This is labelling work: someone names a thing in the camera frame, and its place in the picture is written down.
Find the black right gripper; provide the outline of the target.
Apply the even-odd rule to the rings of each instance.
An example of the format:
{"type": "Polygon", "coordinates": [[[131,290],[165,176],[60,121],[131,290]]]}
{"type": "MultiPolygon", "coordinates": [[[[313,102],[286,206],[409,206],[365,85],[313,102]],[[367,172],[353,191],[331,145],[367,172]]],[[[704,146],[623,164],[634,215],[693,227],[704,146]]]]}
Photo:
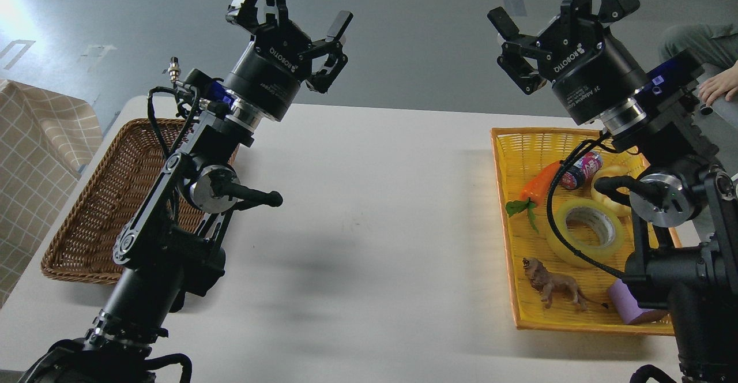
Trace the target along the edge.
{"type": "Polygon", "coordinates": [[[503,39],[496,62],[524,94],[550,82],[569,117],[582,125],[646,83],[643,68],[602,25],[620,21],[640,6],[640,0],[599,0],[596,17],[592,0],[562,0],[559,17],[552,18],[538,37],[520,33],[505,8],[493,8],[487,18],[503,39]],[[574,30],[566,35],[568,28],[562,22],[572,20],[574,30]],[[530,59],[537,61],[537,68],[530,59]]]}

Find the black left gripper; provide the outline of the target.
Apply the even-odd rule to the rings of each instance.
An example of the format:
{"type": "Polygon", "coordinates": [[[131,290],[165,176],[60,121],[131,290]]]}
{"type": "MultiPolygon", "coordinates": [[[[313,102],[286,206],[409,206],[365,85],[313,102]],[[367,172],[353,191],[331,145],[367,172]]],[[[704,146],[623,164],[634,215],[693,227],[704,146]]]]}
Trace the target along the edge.
{"type": "Polygon", "coordinates": [[[271,120],[281,121],[302,81],[316,93],[327,93],[348,57],[343,37],[353,13],[341,10],[322,40],[309,36],[288,18],[287,0],[232,0],[226,21],[251,34],[245,51],[224,79],[225,88],[271,120]],[[325,57],[321,68],[312,61],[325,57]]]}

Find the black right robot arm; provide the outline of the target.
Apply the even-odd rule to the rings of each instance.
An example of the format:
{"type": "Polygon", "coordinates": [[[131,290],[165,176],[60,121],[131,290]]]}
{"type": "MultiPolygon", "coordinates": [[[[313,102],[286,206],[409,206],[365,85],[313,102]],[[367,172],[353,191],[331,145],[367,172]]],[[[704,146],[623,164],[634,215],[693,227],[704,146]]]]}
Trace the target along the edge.
{"type": "Polygon", "coordinates": [[[703,73],[690,50],[645,72],[609,24],[639,0],[562,0],[539,35],[520,33],[503,7],[488,19],[504,40],[498,64],[526,94],[552,84],[577,123],[600,120],[598,141],[584,141],[575,160],[611,138],[616,152],[637,148],[648,168],[637,178],[596,181],[596,189],[632,209],[634,252],[619,272],[643,309],[672,317],[684,382],[736,381],[736,188],[718,148],[692,120],[692,91],[703,73]]]}

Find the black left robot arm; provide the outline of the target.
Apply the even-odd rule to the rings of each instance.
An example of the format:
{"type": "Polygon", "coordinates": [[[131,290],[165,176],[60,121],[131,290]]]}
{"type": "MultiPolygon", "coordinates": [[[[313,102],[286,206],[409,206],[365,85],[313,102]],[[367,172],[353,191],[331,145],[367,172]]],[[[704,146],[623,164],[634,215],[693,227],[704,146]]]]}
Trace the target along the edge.
{"type": "Polygon", "coordinates": [[[181,78],[171,58],[170,85],[146,97],[164,164],[113,246],[122,277],[85,336],[54,343],[21,382],[153,382],[171,365],[182,368],[181,382],[191,380],[185,354],[150,357],[168,336],[164,318],[224,276],[221,244],[233,212],[284,202],[277,191],[243,186],[228,160],[253,143],[262,118],[282,120],[301,84],[327,92],[348,62],[342,37],[352,18],[339,12],[313,41],[288,17],[287,0],[232,0],[227,22],[250,41],[226,78],[198,69],[181,78]]]}

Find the person's hand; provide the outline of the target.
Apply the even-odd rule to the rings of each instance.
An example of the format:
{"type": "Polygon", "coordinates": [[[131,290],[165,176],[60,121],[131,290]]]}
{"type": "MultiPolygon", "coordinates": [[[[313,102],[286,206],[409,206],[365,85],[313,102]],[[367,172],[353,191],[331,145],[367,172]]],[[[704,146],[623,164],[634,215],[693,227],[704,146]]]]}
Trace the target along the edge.
{"type": "Polygon", "coordinates": [[[710,77],[699,86],[698,97],[706,106],[724,97],[730,102],[737,94],[737,62],[721,73],[710,77]]]}

